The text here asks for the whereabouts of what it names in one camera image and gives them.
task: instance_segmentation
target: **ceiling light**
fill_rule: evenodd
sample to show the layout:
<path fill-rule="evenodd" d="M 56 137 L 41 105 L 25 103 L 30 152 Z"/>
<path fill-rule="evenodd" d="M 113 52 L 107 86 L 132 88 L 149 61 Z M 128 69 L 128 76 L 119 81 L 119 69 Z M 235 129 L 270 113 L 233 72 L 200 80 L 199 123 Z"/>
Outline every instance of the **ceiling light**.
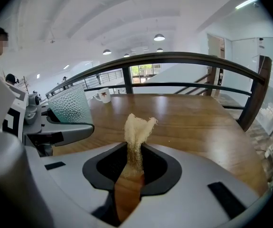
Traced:
<path fill-rule="evenodd" d="M 238 9 L 240 9 L 240 8 L 246 6 L 246 5 L 248 5 L 249 3 L 252 3 L 252 2 L 254 2 L 254 1 L 257 1 L 257 0 L 247 0 L 247 1 L 243 2 L 243 3 L 241 3 L 239 6 L 236 6 L 235 8 L 238 10 Z"/>
<path fill-rule="evenodd" d="M 109 50 L 109 49 L 106 49 L 104 52 L 103 52 L 103 55 L 109 55 L 111 54 L 112 52 Z"/>
<path fill-rule="evenodd" d="M 157 34 L 155 37 L 154 37 L 154 40 L 155 41 L 162 41 L 164 40 L 165 37 L 162 35 L 162 34 Z"/>

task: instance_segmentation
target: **wooden handrail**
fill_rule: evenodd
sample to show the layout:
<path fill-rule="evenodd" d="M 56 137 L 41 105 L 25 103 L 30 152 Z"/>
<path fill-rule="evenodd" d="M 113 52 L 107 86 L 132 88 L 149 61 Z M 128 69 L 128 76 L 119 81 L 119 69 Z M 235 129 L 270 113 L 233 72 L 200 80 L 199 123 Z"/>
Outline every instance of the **wooden handrail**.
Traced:
<path fill-rule="evenodd" d="M 209 76 L 207 78 L 207 83 L 208 84 L 211 84 L 213 85 L 214 84 L 214 80 L 216 78 L 216 73 L 217 73 L 217 68 L 216 67 L 211 67 L 209 69 Z M 211 96 L 211 93 L 212 93 L 212 89 L 208 89 L 206 92 L 205 92 L 205 95 L 207 96 Z"/>
<path fill-rule="evenodd" d="M 208 76 L 209 76 L 209 74 L 206 74 L 206 75 L 202 76 L 201 78 L 199 78 L 198 80 L 194 81 L 194 83 L 198 83 L 198 82 L 202 81 L 204 78 L 207 78 Z M 189 87 L 184 87 L 184 88 L 178 90 L 177 92 L 174 92 L 174 94 L 178 94 L 188 88 Z"/>
<path fill-rule="evenodd" d="M 252 94 L 248 98 L 245 108 L 237 121 L 245 132 L 254 121 L 265 98 L 271 73 L 271 62 L 269 57 L 260 56 L 259 58 L 259 65 L 262 65 L 262 67 L 259 67 L 261 68 L 259 75 L 265 79 L 265 83 L 260 84 L 255 81 L 252 83 Z"/>

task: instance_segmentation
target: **floor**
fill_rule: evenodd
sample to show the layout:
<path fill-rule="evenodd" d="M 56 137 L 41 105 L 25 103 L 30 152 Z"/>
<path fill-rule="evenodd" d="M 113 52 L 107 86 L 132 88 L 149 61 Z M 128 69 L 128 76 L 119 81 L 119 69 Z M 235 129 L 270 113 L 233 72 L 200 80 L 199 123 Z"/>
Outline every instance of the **floor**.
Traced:
<path fill-rule="evenodd" d="M 239 105 L 233 98 L 227 94 L 220 93 L 219 90 L 213 91 L 212 96 L 222 105 Z M 238 119 L 242 110 L 228 109 L 228 112 L 233 118 Z M 273 143 L 273 139 L 256 120 L 248 129 L 246 135 L 250 138 L 256 153 L 259 155 L 267 180 L 270 181 L 273 176 L 273 161 L 271 158 L 266 159 L 264 153 L 268 146 Z"/>

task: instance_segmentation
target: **white wall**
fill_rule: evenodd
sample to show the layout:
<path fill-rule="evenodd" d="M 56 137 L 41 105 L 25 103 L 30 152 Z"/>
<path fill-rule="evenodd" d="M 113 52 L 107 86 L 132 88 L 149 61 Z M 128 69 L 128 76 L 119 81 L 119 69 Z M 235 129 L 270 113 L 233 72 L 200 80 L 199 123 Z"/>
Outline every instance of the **white wall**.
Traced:
<path fill-rule="evenodd" d="M 245 39 L 232 42 L 232 61 L 242 66 L 247 67 L 255 72 L 258 72 L 258 46 L 257 39 Z M 250 91 L 252 79 L 242 76 L 240 74 L 225 70 L 223 76 L 222 86 Z M 246 104 L 248 97 L 243 94 L 233 93 L 229 91 L 222 91 L 228 94 L 241 106 Z"/>
<path fill-rule="evenodd" d="M 167 69 L 169 69 L 169 68 L 175 66 L 176 64 L 177 64 L 177 63 L 162 63 L 162 64 L 160 65 L 160 72 L 163 72 L 163 71 L 165 71 L 165 70 L 167 70 Z"/>
<path fill-rule="evenodd" d="M 223 19 L 222 23 L 230 29 L 231 40 L 273 37 L 273 19 L 259 6 L 246 6 Z"/>
<path fill-rule="evenodd" d="M 90 68 L 92 68 L 92 62 L 89 61 L 83 61 L 77 65 L 75 65 L 74 67 L 72 67 L 72 69 L 70 70 L 71 76 L 75 76 L 79 73 L 82 73 Z"/>

